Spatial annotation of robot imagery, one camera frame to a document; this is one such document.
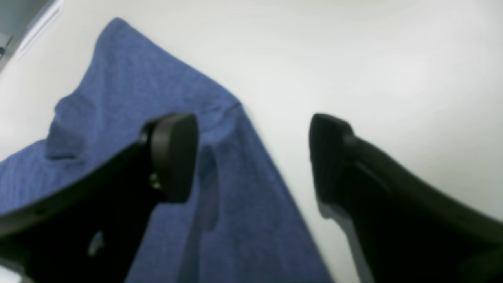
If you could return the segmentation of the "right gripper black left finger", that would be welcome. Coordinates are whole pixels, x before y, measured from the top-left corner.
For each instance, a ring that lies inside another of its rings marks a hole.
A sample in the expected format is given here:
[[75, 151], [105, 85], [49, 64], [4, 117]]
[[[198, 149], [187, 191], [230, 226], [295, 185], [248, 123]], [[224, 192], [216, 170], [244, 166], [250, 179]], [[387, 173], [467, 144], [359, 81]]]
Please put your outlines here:
[[1, 216], [1, 267], [22, 283], [122, 283], [160, 202], [191, 194], [192, 113], [147, 123], [135, 143], [70, 186]]

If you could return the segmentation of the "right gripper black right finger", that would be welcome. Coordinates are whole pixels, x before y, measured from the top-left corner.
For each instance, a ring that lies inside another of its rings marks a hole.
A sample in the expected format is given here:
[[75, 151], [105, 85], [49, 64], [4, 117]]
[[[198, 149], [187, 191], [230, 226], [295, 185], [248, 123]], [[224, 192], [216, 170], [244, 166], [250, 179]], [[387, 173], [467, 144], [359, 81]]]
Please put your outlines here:
[[345, 228], [362, 281], [502, 282], [501, 221], [431, 187], [334, 116], [313, 115], [309, 150], [320, 213]]

